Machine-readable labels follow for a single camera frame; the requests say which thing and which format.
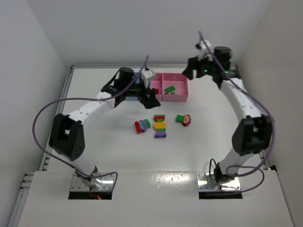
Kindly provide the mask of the red oval lego brick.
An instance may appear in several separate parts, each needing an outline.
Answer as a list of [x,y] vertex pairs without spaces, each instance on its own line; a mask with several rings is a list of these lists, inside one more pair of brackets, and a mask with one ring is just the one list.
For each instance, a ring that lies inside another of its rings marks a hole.
[[153,88],[152,90],[155,92],[156,95],[159,94],[159,89],[158,88]]

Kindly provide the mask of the green studded lego plate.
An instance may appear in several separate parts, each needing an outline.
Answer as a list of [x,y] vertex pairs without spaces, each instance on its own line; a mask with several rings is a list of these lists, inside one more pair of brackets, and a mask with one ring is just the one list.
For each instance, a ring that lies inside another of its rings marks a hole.
[[175,90],[176,90],[176,88],[174,86],[170,86],[170,87],[167,87],[164,89],[164,93],[168,94],[168,93],[174,92]]

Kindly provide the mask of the green lego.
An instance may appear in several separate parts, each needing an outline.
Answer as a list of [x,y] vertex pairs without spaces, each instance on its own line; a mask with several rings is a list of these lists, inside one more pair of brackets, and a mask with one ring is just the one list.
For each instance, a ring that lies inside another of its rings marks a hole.
[[178,114],[178,115],[176,116],[175,122],[182,123],[183,120],[184,120],[184,116]]

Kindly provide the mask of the red flower lego brick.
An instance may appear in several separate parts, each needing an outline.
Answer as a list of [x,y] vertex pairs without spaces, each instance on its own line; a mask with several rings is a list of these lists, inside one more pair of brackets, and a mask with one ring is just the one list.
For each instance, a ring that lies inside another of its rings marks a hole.
[[185,114],[183,117],[182,125],[187,127],[191,124],[191,116],[189,114]]

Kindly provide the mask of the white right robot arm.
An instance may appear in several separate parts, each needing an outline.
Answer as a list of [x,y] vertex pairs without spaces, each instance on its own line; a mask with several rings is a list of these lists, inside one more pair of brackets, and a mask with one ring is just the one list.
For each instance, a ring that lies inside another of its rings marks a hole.
[[211,76],[228,99],[239,122],[232,136],[230,152],[215,165],[213,173],[216,182],[228,182],[251,157],[269,147],[272,123],[270,117],[264,115],[247,95],[239,71],[231,68],[230,48],[217,46],[209,52],[203,43],[197,43],[196,48],[200,51],[199,55],[188,59],[182,74],[189,80]]

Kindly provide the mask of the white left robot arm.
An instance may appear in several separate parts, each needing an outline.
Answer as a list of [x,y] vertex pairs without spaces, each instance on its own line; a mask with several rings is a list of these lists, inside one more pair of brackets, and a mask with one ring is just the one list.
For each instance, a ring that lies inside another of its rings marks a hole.
[[127,97],[136,97],[146,109],[160,106],[155,90],[149,87],[155,79],[156,74],[151,69],[144,68],[135,73],[131,68],[121,67],[92,100],[66,115],[59,113],[55,116],[49,146],[66,157],[82,177],[96,176],[97,168],[83,154],[85,128]]

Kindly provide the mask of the large pink container tray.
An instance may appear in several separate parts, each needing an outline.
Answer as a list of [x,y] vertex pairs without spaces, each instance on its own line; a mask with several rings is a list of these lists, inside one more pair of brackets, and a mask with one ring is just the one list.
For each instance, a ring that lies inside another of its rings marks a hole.
[[[188,79],[181,73],[163,73],[162,79],[163,102],[187,102],[188,99]],[[174,86],[176,94],[165,94],[164,89]]]

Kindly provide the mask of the red semicircle lego brick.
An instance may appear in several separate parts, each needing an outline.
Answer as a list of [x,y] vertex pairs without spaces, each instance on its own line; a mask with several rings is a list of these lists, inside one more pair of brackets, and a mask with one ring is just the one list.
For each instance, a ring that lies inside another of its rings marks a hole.
[[157,121],[158,119],[162,119],[163,121],[165,120],[165,117],[154,117],[154,120]]

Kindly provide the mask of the light blue container tray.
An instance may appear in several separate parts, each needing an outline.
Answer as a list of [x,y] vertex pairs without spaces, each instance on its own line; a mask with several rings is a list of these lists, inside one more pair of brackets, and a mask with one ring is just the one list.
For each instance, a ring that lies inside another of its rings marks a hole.
[[125,101],[138,101],[138,97],[135,96],[127,96]]

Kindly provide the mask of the green arched lego brick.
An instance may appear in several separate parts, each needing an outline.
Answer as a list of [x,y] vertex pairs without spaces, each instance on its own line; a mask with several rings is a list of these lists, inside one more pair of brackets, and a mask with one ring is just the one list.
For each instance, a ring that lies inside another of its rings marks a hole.
[[149,129],[151,127],[150,121],[148,119],[145,119],[144,121],[146,123],[147,128]]

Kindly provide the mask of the yellow oval lego brick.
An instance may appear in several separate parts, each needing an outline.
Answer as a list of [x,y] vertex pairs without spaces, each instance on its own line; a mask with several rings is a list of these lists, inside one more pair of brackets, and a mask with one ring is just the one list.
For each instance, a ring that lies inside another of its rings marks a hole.
[[166,128],[165,122],[156,122],[154,125],[156,131],[163,130]]

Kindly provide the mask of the purple lotus lego brick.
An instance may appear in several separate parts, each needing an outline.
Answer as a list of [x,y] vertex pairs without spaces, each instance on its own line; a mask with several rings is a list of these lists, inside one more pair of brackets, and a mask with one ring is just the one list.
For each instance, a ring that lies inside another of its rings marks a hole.
[[148,129],[145,120],[140,120],[140,121],[139,121],[139,127],[140,127],[141,132],[146,132],[147,129]]

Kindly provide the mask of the red base lego brick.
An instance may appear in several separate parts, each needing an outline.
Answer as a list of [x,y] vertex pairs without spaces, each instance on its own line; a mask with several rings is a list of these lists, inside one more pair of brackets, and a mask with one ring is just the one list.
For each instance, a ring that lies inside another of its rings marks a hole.
[[142,129],[140,128],[139,122],[134,122],[134,126],[135,126],[137,134],[141,134]]

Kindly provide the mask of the green lower lego brick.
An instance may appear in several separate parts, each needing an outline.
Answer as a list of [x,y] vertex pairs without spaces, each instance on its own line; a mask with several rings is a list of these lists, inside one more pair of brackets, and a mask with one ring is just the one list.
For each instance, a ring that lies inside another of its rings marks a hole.
[[166,132],[166,129],[164,128],[164,129],[157,129],[157,132],[158,133],[165,133]]

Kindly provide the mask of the purple scalloped lego brick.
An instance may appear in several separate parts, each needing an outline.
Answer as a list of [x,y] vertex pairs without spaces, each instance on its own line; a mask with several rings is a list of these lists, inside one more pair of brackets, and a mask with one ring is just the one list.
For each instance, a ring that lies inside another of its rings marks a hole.
[[167,136],[166,132],[163,131],[158,131],[154,135],[155,138],[166,138],[166,136]]

